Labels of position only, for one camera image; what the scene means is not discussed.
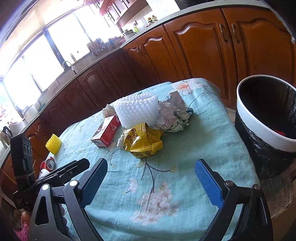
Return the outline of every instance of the wooden cabinet door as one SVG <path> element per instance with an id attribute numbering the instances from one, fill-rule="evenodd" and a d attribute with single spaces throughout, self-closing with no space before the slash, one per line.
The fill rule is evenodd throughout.
<path id="1" fill-rule="evenodd" d="M 132 70 L 135 72 L 138 81 L 141 82 L 144 88 L 161 83 L 153 65 L 145 64 L 143 54 L 140 53 L 139 46 L 136 41 L 132 41 L 124 46 L 122 51 Z"/>
<path id="2" fill-rule="evenodd" d="M 114 24 L 116 24 L 118 22 L 118 20 L 120 19 L 120 16 L 118 15 L 118 13 L 116 12 L 115 8 L 113 7 L 113 5 L 109 5 L 106 8 L 106 12 L 109 15 L 110 19 L 112 20 L 112 22 L 114 22 Z"/>
<path id="3" fill-rule="evenodd" d="M 193 13 L 165 24 L 185 76 L 204 78 L 220 89 L 224 104 L 236 108 L 237 69 L 221 9 Z"/>
<path id="4" fill-rule="evenodd" d="M 109 27 L 114 26 L 114 21 L 110 17 L 110 14 L 107 13 L 106 11 L 103 14 L 103 18 L 105 19 L 106 23 L 108 24 Z"/>
<path id="5" fill-rule="evenodd" d="M 102 110 L 107 104 L 120 98 L 99 63 L 80 75 L 77 81 L 94 102 L 97 111 Z"/>
<path id="6" fill-rule="evenodd" d="M 73 123 L 67 110 L 63 107 L 58 98 L 50 102 L 49 106 L 41 113 L 42 120 L 47 123 L 54 134 L 60 136 L 65 129 Z"/>
<path id="7" fill-rule="evenodd" d="M 293 83 L 294 44 L 275 14 L 259 8 L 222 10 L 232 34 L 238 80 L 254 74 L 267 74 Z"/>
<path id="8" fill-rule="evenodd" d="M 115 8 L 118 15 L 121 17 L 128 9 L 123 0 L 114 0 L 113 7 Z"/>
<path id="9" fill-rule="evenodd" d="M 72 81 L 57 98 L 70 114 L 71 124 L 82 121 L 97 112 L 97 107 L 77 80 Z"/>
<path id="10" fill-rule="evenodd" d="M 148 69 L 155 69 L 161 83 L 185 79 L 176 52 L 163 26 L 140 36 L 136 42 Z"/>
<path id="11" fill-rule="evenodd" d="M 37 118 L 32 124 L 32 128 L 35 130 L 35 135 L 39 141 L 45 146 L 47 141 L 53 134 L 51 127 L 45 123 L 42 118 Z"/>
<path id="12" fill-rule="evenodd" d="M 45 160 L 48 156 L 48 149 L 45 147 L 45 144 L 43 144 L 36 133 L 36 130 L 33 127 L 29 127 L 25 131 L 25 136 L 30 140 L 31 146 L 32 146 L 32 153 L 33 153 L 33 159 L 36 159 L 39 157 L 41 160 Z"/>
<path id="13" fill-rule="evenodd" d="M 136 0 L 122 0 L 125 2 L 125 4 L 130 7 Z"/>
<path id="14" fill-rule="evenodd" d="M 121 50 L 105 57 L 99 63 L 120 97 L 143 89 Z"/>

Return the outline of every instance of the red can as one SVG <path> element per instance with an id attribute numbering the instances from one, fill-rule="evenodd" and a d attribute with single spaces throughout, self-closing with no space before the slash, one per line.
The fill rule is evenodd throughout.
<path id="1" fill-rule="evenodd" d="M 40 170 L 46 169 L 49 172 L 54 171 L 55 168 L 56 168 L 56 163 L 53 157 L 50 157 L 46 161 L 43 161 L 40 166 Z"/>

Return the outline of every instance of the black device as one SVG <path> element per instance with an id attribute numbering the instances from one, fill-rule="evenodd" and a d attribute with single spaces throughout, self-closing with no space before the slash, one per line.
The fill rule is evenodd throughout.
<path id="1" fill-rule="evenodd" d="M 72 161 L 35 180 L 35 172 L 32 165 L 32 146 L 24 133 L 11 138 L 10 150 L 18 189 L 12 195 L 12 200 L 17 209 L 24 208 L 27 211 L 32 211 L 42 185 L 47 183 L 51 187 L 63 186 L 73 177 L 89 168 L 89 161 L 81 159 L 79 161 Z"/>

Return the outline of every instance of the blue gripper pad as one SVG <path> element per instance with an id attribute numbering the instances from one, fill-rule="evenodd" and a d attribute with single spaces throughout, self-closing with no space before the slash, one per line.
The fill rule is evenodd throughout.
<path id="1" fill-rule="evenodd" d="M 79 179 L 79 186 L 81 188 L 80 205 L 82 208 L 90 205 L 94 196 L 96 195 L 102 181 L 104 180 L 108 170 L 108 163 L 105 159 L 100 158 L 91 170 L 86 171 Z"/>
<path id="2" fill-rule="evenodd" d="M 202 187 L 204 188 L 211 203 L 221 209 L 224 203 L 222 190 L 200 160 L 197 160 L 195 164 L 195 174 L 202 184 Z"/>

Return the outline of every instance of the countertop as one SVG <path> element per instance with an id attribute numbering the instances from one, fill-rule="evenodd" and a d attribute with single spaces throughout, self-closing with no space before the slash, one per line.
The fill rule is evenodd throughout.
<path id="1" fill-rule="evenodd" d="M 81 70 L 80 72 L 77 73 L 77 75 L 75 75 L 72 79 L 70 79 L 48 102 L 47 104 L 43 107 L 43 109 L 23 128 L 23 130 L 21 132 L 26 131 L 29 126 L 40 116 L 40 114 L 45 110 L 45 108 L 50 104 L 50 102 L 52 102 L 54 100 L 54 98 L 61 92 L 63 91 L 63 89 L 69 85 L 73 80 L 75 80 L 79 75 L 81 75 L 83 72 L 85 72 L 88 68 L 90 68 L 91 66 L 93 66 L 94 64 L 96 64 L 97 62 L 101 61 L 102 59 L 104 59 L 105 57 L 109 56 L 110 54 L 118 51 L 119 49 L 123 48 L 124 46 L 126 46 L 127 44 L 129 44 L 130 42 L 132 42 L 133 40 L 135 40 L 136 38 L 140 37 L 141 35 L 149 32 L 150 30 L 166 23 L 169 22 L 173 19 L 179 18 L 183 15 L 187 15 L 190 14 L 192 12 L 198 11 L 198 10 L 202 10 L 202 9 L 207 9 L 207 8 L 213 8 L 213 7 L 221 7 L 221 6 L 229 6 L 229 5 L 242 5 L 242 6 L 258 6 L 258 7 L 265 7 L 265 8 L 269 8 L 265 3 L 261 2 L 261 1 L 254 1 L 254 0 L 218 0 L 218 1 L 213 1 L 213 2 L 207 2 L 207 3 L 202 3 L 202 4 L 198 4 L 183 10 L 180 10 L 176 13 L 173 13 L 163 19 L 158 20 L 156 23 L 151 24 L 150 26 L 146 27 L 145 29 L 143 29 L 142 31 L 140 31 L 139 33 L 137 33 L 136 35 L 132 36 L 128 41 L 126 41 L 125 43 L 123 43 L 120 47 L 108 52 L 107 54 L 105 54 L 104 56 L 96 59 L 94 62 L 92 62 L 90 65 L 86 66 L 83 70 Z M 6 149 L 6 151 L 3 153 L 1 159 L 0 159 L 0 168 L 2 167 L 2 165 L 4 164 L 5 159 L 7 158 L 7 156 L 10 153 L 10 146 Z"/>

